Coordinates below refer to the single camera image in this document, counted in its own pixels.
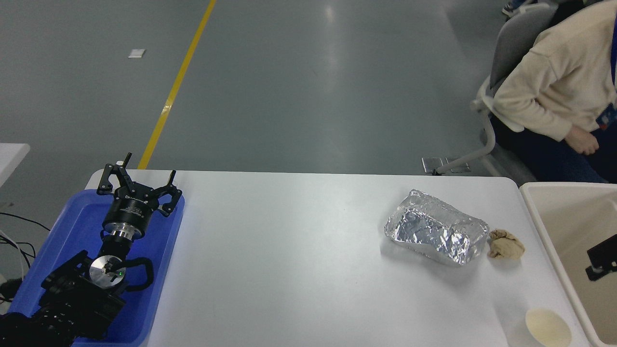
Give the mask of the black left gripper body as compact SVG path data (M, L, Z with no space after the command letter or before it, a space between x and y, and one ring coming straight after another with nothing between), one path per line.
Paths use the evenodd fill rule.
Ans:
M103 229L111 233L119 230L121 226L131 226L136 231L145 233L154 211L159 207L159 198L151 187L118 187L103 221Z

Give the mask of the person's hand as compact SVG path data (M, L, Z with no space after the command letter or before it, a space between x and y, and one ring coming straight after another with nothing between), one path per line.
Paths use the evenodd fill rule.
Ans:
M593 134L586 130L572 125L569 132L564 137L564 141L578 154L590 156L599 150L599 142Z

